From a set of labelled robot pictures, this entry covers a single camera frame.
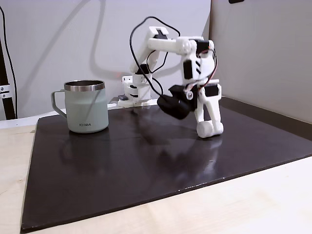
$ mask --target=white robotic arm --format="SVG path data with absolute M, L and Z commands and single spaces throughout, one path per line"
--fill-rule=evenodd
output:
M 121 99 L 119 106 L 144 105 L 150 99 L 151 70 L 154 69 L 159 52 L 170 52 L 183 56 L 183 86 L 174 85 L 169 89 L 172 97 L 161 95 L 157 103 L 161 109 L 176 118 L 182 119 L 190 111 L 195 113 L 197 133 L 200 137 L 211 137 L 223 133 L 223 125 L 218 101 L 221 99 L 221 86 L 218 80 L 210 80 L 216 70 L 214 62 L 214 43 L 203 37 L 178 37 L 168 39 L 165 27 L 149 27 L 144 43 L 136 53 L 136 62 L 131 65 L 130 77 L 123 77 L 126 100 Z M 210 121 L 204 121 L 203 105 L 206 105 Z

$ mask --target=dark tabletop surface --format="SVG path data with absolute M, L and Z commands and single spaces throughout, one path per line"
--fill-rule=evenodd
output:
M 22 232 L 103 215 L 312 154 L 312 126 L 222 98 L 224 133 L 201 139 L 193 113 L 158 106 L 109 111 L 109 127 L 75 134 L 61 116 L 38 121 Z

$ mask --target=mint green mug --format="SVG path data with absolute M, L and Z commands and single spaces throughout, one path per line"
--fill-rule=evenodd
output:
M 55 93 L 65 92 L 66 114 L 55 103 Z M 75 80 L 51 94 L 53 109 L 67 119 L 75 133 L 95 133 L 108 126 L 105 83 L 101 80 Z

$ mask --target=electrical cord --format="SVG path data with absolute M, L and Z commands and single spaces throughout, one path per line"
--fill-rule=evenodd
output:
M 164 94 L 164 90 L 162 89 L 162 86 L 161 86 L 160 82 L 157 79 L 155 79 L 154 77 L 152 79 L 159 85 L 160 90 L 161 90 L 161 95 L 163 95 Z
M 162 65 L 161 65 L 160 67 L 156 68 L 155 70 L 151 71 L 151 70 L 150 70 L 150 67 L 148 66 L 148 58 L 149 58 L 150 55 L 151 55 L 152 53 L 154 53 L 155 51 L 156 51 L 156 50 L 153 50 L 153 51 L 148 55 L 148 57 L 147 57 L 147 59 L 146 59 L 147 69 L 148 69 L 148 71 L 149 71 L 150 73 L 152 73 L 152 74 L 153 74 L 154 72 L 158 71 L 160 68 L 162 68 L 162 67 L 165 65 L 166 59 L 167 59 L 167 56 L 168 56 L 168 52 L 167 52 L 166 55 L 165 55 L 164 62 L 162 63 Z
M 129 39 L 130 50 L 131 50 L 133 59 L 135 60 L 136 65 L 137 65 L 139 71 L 143 74 L 144 78 L 146 78 L 146 80 L 148 81 L 149 85 L 151 86 L 151 89 L 152 89 L 155 93 L 157 93 L 159 96 L 162 96 L 162 94 L 160 94 L 160 93 L 153 87 L 152 82 L 151 82 L 151 81 L 147 78 L 147 76 L 145 75 L 144 71 L 142 70 L 142 68 L 141 68 L 141 66 L 140 66 L 140 64 L 139 64 L 139 62 L 138 62 L 138 60 L 137 60 L 137 58 L 136 58 L 136 55 L 135 55 L 135 53 L 134 53 L 134 51 L 133 51 L 133 47 L 132 47 L 132 37 L 133 37 L 134 32 L 136 31 L 137 28 L 139 28 L 139 27 L 140 27 L 146 20 L 148 20 L 148 19 L 155 19 L 155 20 L 157 20 L 158 22 L 164 24 L 165 26 L 167 26 L 167 27 L 169 27 L 169 28 L 175 30 L 175 31 L 178 33 L 179 37 L 181 36 L 181 33 L 180 33 L 177 29 L 175 29 L 174 27 L 172 27 L 172 26 L 166 24 L 165 22 L 161 21 L 161 20 L 158 19 L 157 17 L 155 17 L 155 16 L 148 16 L 148 17 L 146 17 L 141 23 L 139 23 L 139 24 L 132 30 L 131 35 L 130 35 L 130 39 Z
M 214 53 L 214 57 L 215 57 L 215 66 L 214 66 L 213 72 L 212 72 L 211 75 L 208 77 L 207 82 L 206 82 L 204 85 L 202 85 L 202 86 L 200 87 L 200 89 L 202 89 L 203 87 L 205 87 L 205 86 L 209 83 L 209 81 L 211 80 L 211 78 L 215 75 L 216 69 L 217 69 L 217 67 L 218 67 L 218 58 L 217 58 L 217 56 L 216 56 L 215 50 L 212 50 L 212 49 L 208 49 L 208 50 L 211 50 L 211 51 Z
M 214 69 L 213 69 L 211 75 L 208 76 L 208 77 L 206 77 L 206 78 L 208 78 L 207 82 L 206 82 L 204 85 L 201 85 L 200 88 L 199 88 L 199 90 L 200 90 L 201 88 L 205 87 L 205 86 L 209 83 L 209 81 L 211 80 L 211 78 L 215 75 L 215 71 L 216 71 L 216 69 L 217 69 L 217 67 L 218 67 L 218 61 L 217 61 L 215 49 L 214 49 L 214 50 L 212 50 L 212 49 L 204 50 L 204 51 L 202 51 L 201 53 L 199 53 L 197 56 L 200 57 L 202 54 L 207 53 L 208 51 L 212 51 L 212 52 L 213 52 L 213 59 L 215 59 L 215 66 L 214 66 Z M 189 84 L 185 87 L 185 90 L 184 90 L 184 91 L 185 91 L 185 92 L 191 91 L 195 85 L 199 84 L 202 80 L 204 80 L 204 79 L 206 79 L 206 78 L 203 78 L 203 79 L 201 79 L 201 80 L 195 81 L 195 82 L 193 82 L 193 83 L 189 83 Z
M 10 61 L 10 66 L 11 66 L 11 71 L 12 71 L 12 76 L 13 76 L 13 81 L 14 81 L 14 88 L 15 88 L 15 117 L 18 118 L 18 91 L 17 91 L 17 86 L 16 86 L 16 80 L 15 80 L 15 74 L 14 74 L 14 70 L 13 70 L 13 65 L 12 65 L 10 54 L 9 54 L 8 45 L 7 45 L 7 42 L 6 42 L 5 16 L 4 16 L 4 11 L 3 11 L 1 6 L 0 6 L 0 10 L 2 12 L 2 17 L 3 17 L 4 44 L 5 44 L 6 53 L 8 54 L 8 58 L 9 58 L 9 61 Z

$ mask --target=light wood surface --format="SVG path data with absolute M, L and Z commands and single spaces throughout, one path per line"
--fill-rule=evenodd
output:
M 35 126 L 0 130 L 0 234 L 20 232 Z M 312 233 L 312 158 L 39 234 Z

